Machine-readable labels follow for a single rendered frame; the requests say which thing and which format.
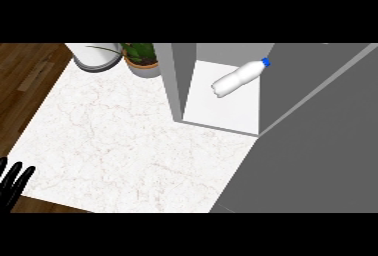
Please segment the potted green plant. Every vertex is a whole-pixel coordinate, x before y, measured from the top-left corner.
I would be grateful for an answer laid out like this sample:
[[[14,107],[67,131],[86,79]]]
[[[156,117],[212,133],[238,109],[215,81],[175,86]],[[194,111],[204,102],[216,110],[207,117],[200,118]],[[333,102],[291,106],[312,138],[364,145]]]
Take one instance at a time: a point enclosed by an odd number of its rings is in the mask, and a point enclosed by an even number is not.
[[[122,50],[114,53],[125,57],[129,69],[138,77],[150,79],[161,75],[153,43],[122,43]]]

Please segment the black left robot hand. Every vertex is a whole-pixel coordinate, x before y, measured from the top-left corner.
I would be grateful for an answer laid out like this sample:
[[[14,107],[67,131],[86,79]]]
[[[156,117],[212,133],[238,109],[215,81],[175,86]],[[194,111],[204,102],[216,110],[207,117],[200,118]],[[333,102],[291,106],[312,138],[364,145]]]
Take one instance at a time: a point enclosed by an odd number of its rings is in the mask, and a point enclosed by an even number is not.
[[[0,175],[5,174],[0,181],[0,213],[9,213],[15,207],[29,180],[36,172],[36,167],[30,166],[23,171],[23,163],[17,162],[11,169],[8,167],[8,158],[0,157]]]

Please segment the dark grey cabinet door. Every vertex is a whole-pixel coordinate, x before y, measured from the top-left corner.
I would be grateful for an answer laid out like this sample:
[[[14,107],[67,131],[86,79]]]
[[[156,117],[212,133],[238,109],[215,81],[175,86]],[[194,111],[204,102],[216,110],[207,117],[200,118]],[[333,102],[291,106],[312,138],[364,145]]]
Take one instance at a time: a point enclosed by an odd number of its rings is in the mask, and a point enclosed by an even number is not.
[[[378,47],[259,138],[212,211],[378,212]]]

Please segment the white bottle with blue cap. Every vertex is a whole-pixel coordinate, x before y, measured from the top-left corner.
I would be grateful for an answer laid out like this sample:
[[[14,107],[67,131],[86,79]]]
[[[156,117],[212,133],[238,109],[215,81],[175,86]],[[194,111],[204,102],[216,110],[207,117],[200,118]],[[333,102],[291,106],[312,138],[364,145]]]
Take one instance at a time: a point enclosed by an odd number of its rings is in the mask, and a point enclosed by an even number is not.
[[[271,66],[269,58],[252,61],[244,64],[235,71],[226,74],[212,84],[212,89],[219,98],[228,96],[241,86],[256,80],[265,69]]]

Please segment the grey cabinet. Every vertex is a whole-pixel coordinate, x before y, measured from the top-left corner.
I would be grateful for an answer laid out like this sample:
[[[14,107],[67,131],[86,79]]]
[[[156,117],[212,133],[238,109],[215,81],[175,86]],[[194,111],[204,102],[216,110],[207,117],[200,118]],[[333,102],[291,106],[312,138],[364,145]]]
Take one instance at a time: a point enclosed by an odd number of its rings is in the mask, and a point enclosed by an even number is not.
[[[173,120],[259,136],[352,62],[365,43],[157,43]],[[247,62],[268,59],[260,77],[228,96],[212,84]]]

